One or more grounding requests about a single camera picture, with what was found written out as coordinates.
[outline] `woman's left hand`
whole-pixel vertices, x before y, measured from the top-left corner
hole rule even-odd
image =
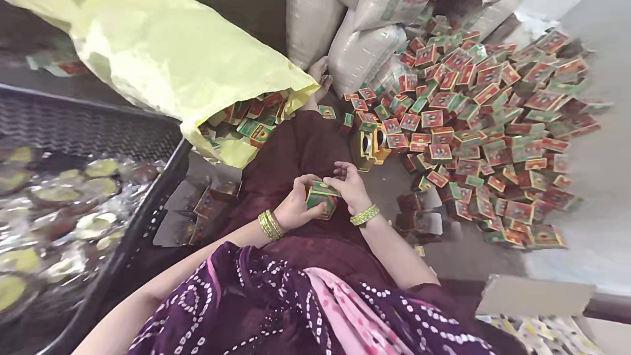
[[[313,174],[296,177],[293,181],[292,192],[274,210],[274,216],[283,233],[298,228],[324,213],[326,207],[324,202],[307,209],[307,186],[313,181],[322,181],[322,179]]]

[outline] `pink fabric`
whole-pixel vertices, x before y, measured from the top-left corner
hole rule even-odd
[[[321,268],[306,268],[304,272],[347,354],[412,354],[346,282]]]
[[[213,278],[213,286],[217,290],[216,301],[217,307],[219,307],[219,301],[221,301],[221,286],[219,285],[219,279],[217,279],[217,273],[215,272],[215,267],[213,266],[212,255],[206,259],[206,265],[208,266],[208,273]]]

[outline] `hand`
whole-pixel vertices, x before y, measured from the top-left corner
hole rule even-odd
[[[333,171],[335,178],[325,177],[324,183],[331,185],[342,194],[342,198],[348,204],[348,212],[351,215],[366,211],[372,202],[359,176],[357,168],[347,162],[335,162],[337,169]]]
[[[296,177],[293,180],[292,192],[274,210],[274,216],[283,233],[298,228],[324,213],[326,207],[324,202],[307,209],[307,185],[311,185],[314,180],[322,181],[313,174]]]

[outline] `open box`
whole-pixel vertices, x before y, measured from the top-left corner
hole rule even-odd
[[[577,335],[582,332],[600,348],[602,354],[628,354],[628,349],[623,349],[623,347],[626,347],[624,344],[631,337],[631,325],[583,316],[595,290],[594,285],[491,275],[482,292],[482,300],[476,314],[480,320],[486,322],[490,322],[490,315],[493,315],[494,319],[497,319],[497,315],[505,318],[555,316],[576,326]],[[583,343],[585,347],[567,354],[596,354],[589,347],[589,342]]]

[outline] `woman's right hand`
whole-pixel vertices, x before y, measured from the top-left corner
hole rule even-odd
[[[355,165],[347,162],[335,162],[335,166],[336,169],[333,171],[335,178],[325,177],[322,182],[331,185],[342,194],[351,215],[366,211],[372,206],[372,202]]]

